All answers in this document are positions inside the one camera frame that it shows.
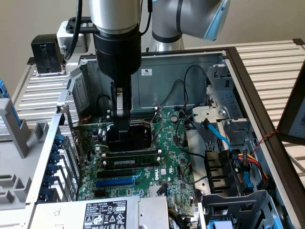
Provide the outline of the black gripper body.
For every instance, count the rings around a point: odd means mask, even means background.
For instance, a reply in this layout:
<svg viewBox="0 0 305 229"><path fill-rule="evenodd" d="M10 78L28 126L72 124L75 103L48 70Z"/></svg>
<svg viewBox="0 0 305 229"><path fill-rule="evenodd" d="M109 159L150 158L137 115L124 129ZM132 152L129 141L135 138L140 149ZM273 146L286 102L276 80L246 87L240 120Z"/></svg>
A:
<svg viewBox="0 0 305 229"><path fill-rule="evenodd" d="M122 34L95 33L93 40L99 69L114 82L130 80L140 68L142 53L138 25Z"/></svg>

